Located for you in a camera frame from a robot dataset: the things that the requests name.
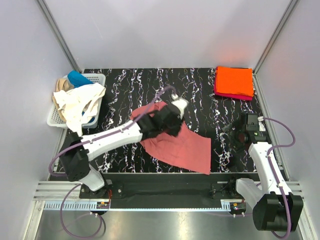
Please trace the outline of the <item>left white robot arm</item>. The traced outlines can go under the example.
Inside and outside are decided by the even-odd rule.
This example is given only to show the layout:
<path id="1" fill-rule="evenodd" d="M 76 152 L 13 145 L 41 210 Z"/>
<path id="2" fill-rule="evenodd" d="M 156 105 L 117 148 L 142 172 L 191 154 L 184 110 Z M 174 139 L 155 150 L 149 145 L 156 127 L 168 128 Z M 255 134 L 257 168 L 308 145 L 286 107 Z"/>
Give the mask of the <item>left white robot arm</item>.
<path id="1" fill-rule="evenodd" d="M 97 198 L 108 193 L 106 181 L 90 161 L 108 151 L 153 139 L 162 133 L 177 137 L 181 130 L 188 103 L 179 99 L 160 110 L 142 113 L 133 120 L 96 135 L 78 136 L 73 133 L 64 141 L 60 162 L 69 182 L 86 185 Z"/>

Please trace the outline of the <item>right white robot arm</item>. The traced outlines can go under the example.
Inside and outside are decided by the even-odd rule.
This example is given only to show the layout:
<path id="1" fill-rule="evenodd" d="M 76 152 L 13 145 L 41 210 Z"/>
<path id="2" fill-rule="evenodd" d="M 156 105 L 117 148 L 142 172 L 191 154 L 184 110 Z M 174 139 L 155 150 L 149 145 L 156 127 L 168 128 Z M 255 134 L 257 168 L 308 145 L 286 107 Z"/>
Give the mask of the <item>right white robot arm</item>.
<path id="1" fill-rule="evenodd" d="M 304 203 L 301 196 L 293 194 L 282 176 L 274 156 L 278 146 L 272 145 L 268 132 L 261 130 L 262 121 L 262 116 L 244 113 L 222 129 L 235 153 L 249 154 L 260 180 L 255 183 L 250 178 L 238 178 L 227 185 L 227 192 L 235 199 L 242 196 L 252 208 L 257 230 L 288 235 L 296 230 Z"/>

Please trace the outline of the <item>salmon pink t-shirt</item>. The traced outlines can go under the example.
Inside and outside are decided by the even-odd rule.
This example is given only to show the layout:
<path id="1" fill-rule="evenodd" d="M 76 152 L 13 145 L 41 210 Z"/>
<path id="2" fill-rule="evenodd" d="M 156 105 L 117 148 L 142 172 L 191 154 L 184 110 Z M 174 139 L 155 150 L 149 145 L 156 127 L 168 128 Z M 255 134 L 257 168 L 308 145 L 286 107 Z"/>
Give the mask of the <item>salmon pink t-shirt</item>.
<path id="1" fill-rule="evenodd" d="M 182 124 L 177 136 L 166 132 L 142 140 L 145 151 L 166 164 L 209 175 L 211 170 L 211 139 L 202 137 Z"/>

